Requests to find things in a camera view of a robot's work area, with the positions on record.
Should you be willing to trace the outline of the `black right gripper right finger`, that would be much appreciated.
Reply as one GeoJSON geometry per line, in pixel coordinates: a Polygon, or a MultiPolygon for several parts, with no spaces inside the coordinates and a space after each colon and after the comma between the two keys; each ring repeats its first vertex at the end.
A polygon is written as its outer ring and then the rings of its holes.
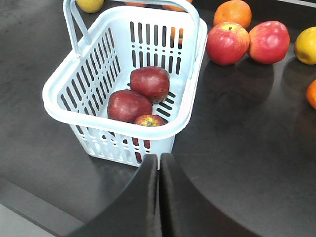
{"type": "Polygon", "coordinates": [[[210,203],[173,154],[160,157],[159,208],[164,237],[257,236],[210,203]]]}

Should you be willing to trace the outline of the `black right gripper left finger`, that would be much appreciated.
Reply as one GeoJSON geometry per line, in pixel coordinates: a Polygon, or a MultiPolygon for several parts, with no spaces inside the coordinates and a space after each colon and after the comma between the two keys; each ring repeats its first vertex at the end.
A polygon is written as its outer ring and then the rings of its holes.
{"type": "Polygon", "coordinates": [[[158,158],[145,155],[122,193],[69,237],[154,237],[158,158]]]}

